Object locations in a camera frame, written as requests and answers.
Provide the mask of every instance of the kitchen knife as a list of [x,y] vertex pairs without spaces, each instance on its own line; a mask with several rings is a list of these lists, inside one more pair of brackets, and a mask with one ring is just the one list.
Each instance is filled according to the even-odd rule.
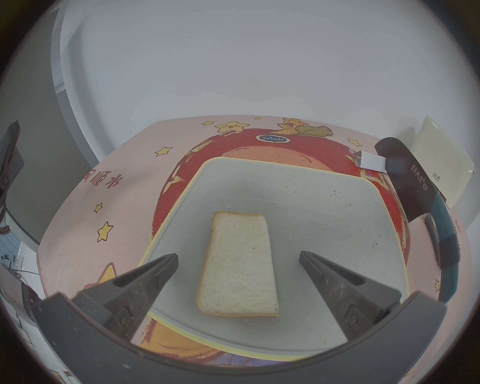
[[378,155],[385,157],[385,170],[408,222],[425,215],[442,273],[438,300],[447,302],[458,285],[460,248],[445,203],[417,159],[400,140],[386,137],[375,145],[375,149]]

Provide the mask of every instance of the white paper tag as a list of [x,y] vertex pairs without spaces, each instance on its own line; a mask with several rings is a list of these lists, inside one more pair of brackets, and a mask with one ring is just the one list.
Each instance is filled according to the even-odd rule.
[[353,155],[355,165],[359,168],[386,173],[385,157],[374,155],[365,151],[355,152]]

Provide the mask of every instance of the gray wall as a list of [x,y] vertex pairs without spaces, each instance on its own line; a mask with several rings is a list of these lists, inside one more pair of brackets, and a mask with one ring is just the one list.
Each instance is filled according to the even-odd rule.
[[40,242],[63,201],[90,166],[62,116],[52,81],[50,43],[56,12],[29,32],[0,82],[0,134],[17,120],[25,161],[10,187],[7,207]]

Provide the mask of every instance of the table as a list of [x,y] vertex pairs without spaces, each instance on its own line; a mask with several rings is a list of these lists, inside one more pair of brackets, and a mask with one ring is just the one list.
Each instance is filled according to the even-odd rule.
[[[379,190],[404,255],[410,292],[438,298],[440,270],[421,218],[407,223],[388,177],[355,166],[359,149],[375,153],[377,138],[315,121],[268,116],[203,116],[155,123],[91,170],[65,200],[38,249],[45,295],[73,297],[138,266],[153,235],[206,160],[236,157],[310,167],[363,177]],[[450,212],[461,248],[459,284],[435,339],[409,382],[442,347],[472,290],[471,256],[458,212]],[[279,362],[220,351],[146,318],[134,344],[199,364],[264,366]]]

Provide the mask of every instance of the bread slice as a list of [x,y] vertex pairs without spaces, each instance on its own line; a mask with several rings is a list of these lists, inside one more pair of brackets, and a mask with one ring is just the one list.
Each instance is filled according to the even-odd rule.
[[214,213],[197,307],[213,316],[279,316],[265,216]]

